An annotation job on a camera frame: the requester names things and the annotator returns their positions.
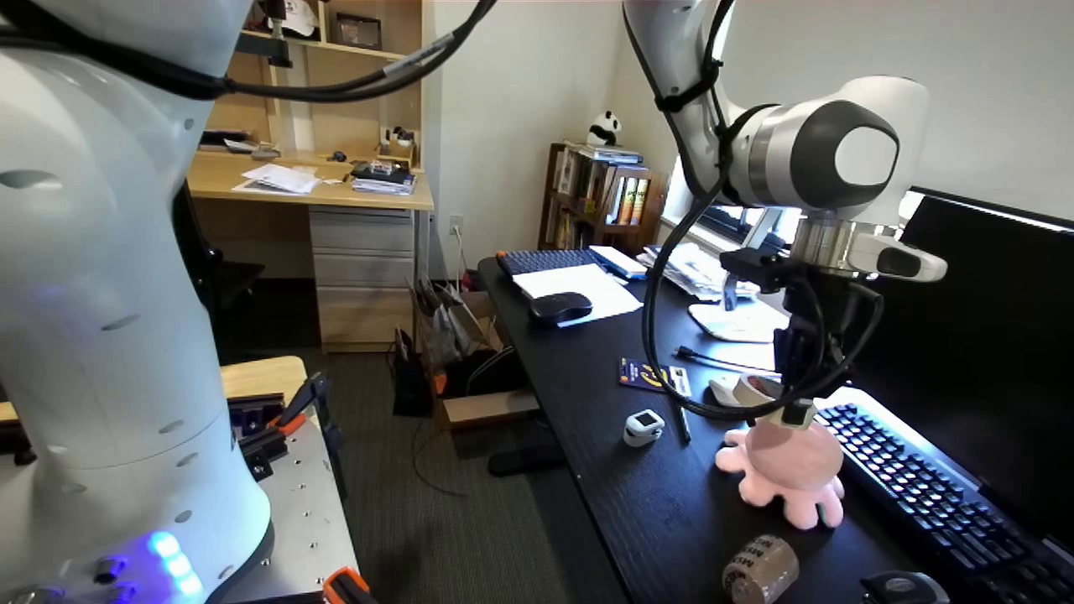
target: floor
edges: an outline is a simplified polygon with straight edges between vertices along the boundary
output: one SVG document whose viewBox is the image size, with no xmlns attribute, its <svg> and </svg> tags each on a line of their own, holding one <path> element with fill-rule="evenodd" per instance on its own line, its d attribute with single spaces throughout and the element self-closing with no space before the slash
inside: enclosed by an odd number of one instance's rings
<svg viewBox="0 0 1074 604">
<path fill-rule="evenodd" d="M 221 334 L 231 354 L 298 354 L 333 381 L 350 533 L 378 601 L 625 601 L 567 471 L 487 472 L 490 453 L 549 439 L 539 419 L 445 433 L 392 416 L 389 356 L 321 356 L 311 292 L 258 292 Z"/>
</svg>

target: plush toy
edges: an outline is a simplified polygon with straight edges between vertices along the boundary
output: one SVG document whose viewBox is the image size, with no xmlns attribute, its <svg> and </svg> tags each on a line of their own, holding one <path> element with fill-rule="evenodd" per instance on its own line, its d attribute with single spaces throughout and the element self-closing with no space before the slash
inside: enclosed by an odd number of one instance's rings
<svg viewBox="0 0 1074 604">
<path fill-rule="evenodd" d="M 603 114 L 594 118 L 588 144 L 591 149 L 615 149 L 617 136 L 622 136 L 617 114 L 603 111 Z"/>
</svg>

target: office chair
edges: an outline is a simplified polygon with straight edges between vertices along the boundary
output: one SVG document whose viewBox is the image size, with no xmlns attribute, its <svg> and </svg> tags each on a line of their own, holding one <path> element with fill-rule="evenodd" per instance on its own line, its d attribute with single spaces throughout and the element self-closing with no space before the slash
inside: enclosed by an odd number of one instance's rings
<svg viewBox="0 0 1074 604">
<path fill-rule="evenodd" d="M 221 248 L 208 244 L 208 237 L 199 227 L 189 184 L 182 184 L 170 203 L 170 224 L 173 224 L 182 263 L 193 282 L 193 292 L 199 292 L 208 319 L 212 319 L 212 334 L 219 340 L 219 356 L 224 359 L 229 354 L 221 350 L 221 326 L 224 326 L 229 312 L 251 301 L 256 282 L 260 279 L 264 264 L 229 263 Z"/>
</svg>

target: computer monitor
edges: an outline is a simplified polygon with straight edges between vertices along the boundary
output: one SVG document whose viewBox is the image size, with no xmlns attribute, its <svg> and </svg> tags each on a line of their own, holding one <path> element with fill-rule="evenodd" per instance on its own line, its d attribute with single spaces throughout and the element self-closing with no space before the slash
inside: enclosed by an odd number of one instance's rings
<svg viewBox="0 0 1074 604">
<path fill-rule="evenodd" d="M 874 286 L 885 315 L 857 385 L 966 466 L 1001 512 L 1069 551 L 1069 224 L 925 197 L 901 242 L 949 272 L 935 286 Z"/>
</svg>

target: shelf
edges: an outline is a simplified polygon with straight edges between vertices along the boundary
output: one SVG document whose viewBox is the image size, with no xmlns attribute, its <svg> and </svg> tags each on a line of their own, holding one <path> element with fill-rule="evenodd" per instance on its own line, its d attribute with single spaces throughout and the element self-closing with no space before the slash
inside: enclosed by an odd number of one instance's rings
<svg viewBox="0 0 1074 604">
<path fill-rule="evenodd" d="M 264 31 L 240 31 L 245 37 L 256 41 L 279 41 Z M 307 46 L 307 52 L 326 52 L 326 54 L 352 54 L 352 56 L 371 56 L 371 60 L 401 60 L 407 54 L 392 52 L 371 52 L 371 46 L 350 46 L 350 43 L 326 43 L 326 41 L 303 41 L 303 37 L 283 37 L 283 43 Z"/>
</svg>

